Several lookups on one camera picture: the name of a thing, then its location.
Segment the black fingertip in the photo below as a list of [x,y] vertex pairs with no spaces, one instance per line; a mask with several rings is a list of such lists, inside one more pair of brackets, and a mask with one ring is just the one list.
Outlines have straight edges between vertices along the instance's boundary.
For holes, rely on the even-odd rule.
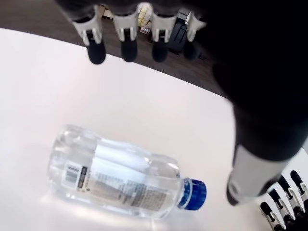
[[126,62],[133,62],[138,55],[136,40],[131,41],[130,39],[127,39],[124,42],[121,42],[121,53],[122,58]]
[[301,189],[300,184],[303,183],[303,181],[302,181],[301,177],[299,176],[299,174],[296,171],[293,170],[293,171],[291,171],[290,176],[291,176],[292,180],[294,181],[294,183],[296,184],[296,186]]
[[285,229],[281,226],[281,224],[278,224],[274,227],[274,231],[285,231]]
[[298,218],[302,218],[304,216],[304,211],[299,205],[293,208],[293,212],[294,212],[295,220],[297,220]]
[[227,188],[227,199],[228,199],[228,202],[230,203],[230,205],[232,205],[232,206],[235,206],[235,205],[237,205],[239,203],[237,200],[235,200],[233,198],[233,196],[231,195],[231,193],[230,193],[228,188]]
[[308,200],[304,201],[304,208],[306,210],[306,213],[308,213]]
[[294,219],[291,217],[291,215],[287,214],[283,217],[283,221],[284,221],[285,225],[289,226],[289,225],[293,224]]
[[280,196],[278,195],[277,191],[275,189],[273,189],[272,191],[269,192],[269,195],[271,196],[271,198],[273,199],[274,202],[276,202],[280,208],[282,208],[279,199]]
[[289,192],[290,185],[287,182],[287,180],[283,177],[283,175],[281,175],[281,177],[279,178],[278,183],[280,184],[280,186],[285,192],[287,193]]
[[152,56],[153,59],[158,63],[161,63],[166,60],[168,56],[168,44],[164,41],[154,42]]
[[97,44],[94,40],[90,40],[90,45],[87,46],[88,56],[93,64],[101,64],[106,58],[106,50],[103,40]]
[[272,212],[272,210],[271,210],[270,206],[268,205],[268,203],[262,202],[260,204],[260,208],[263,211],[263,213],[270,216],[270,213]]

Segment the white table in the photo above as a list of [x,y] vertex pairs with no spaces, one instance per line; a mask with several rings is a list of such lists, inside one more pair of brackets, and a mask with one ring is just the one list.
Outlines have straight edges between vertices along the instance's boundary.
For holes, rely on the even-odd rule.
[[[234,121],[224,98],[111,55],[92,65],[85,48],[31,34],[0,29],[0,51],[0,230],[271,230],[258,209],[262,199],[227,202]],[[206,183],[204,206],[151,221],[53,197],[49,154],[67,123],[176,158],[183,176]],[[289,168],[308,182],[307,163],[301,150]]]

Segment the plastic water bottle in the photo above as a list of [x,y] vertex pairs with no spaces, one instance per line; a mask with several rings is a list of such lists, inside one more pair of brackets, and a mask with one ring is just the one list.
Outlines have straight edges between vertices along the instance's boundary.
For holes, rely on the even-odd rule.
[[173,158],[72,125],[54,142],[48,178],[65,200],[139,217],[163,218],[175,206],[197,210],[206,198],[205,184],[180,178]]

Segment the dark floor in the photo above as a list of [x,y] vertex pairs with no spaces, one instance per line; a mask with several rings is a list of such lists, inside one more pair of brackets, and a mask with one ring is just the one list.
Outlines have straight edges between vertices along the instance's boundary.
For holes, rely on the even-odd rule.
[[[67,22],[53,0],[1,0],[0,27],[24,31],[83,46],[82,40]],[[103,39],[108,54],[121,56],[120,42],[113,21],[103,19]],[[182,55],[169,53],[167,60],[156,63],[152,59],[152,45],[147,36],[138,35],[136,63],[182,79],[196,86],[222,95],[211,74],[212,62],[197,59],[187,61]]]

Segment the bottle label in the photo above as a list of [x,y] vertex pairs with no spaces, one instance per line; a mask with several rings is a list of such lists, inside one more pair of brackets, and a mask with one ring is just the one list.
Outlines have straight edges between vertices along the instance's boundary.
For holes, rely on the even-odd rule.
[[146,177],[131,168],[95,157],[90,168],[68,161],[62,182],[66,187],[87,193],[97,204],[159,211],[167,190],[155,187],[156,182],[149,182]]

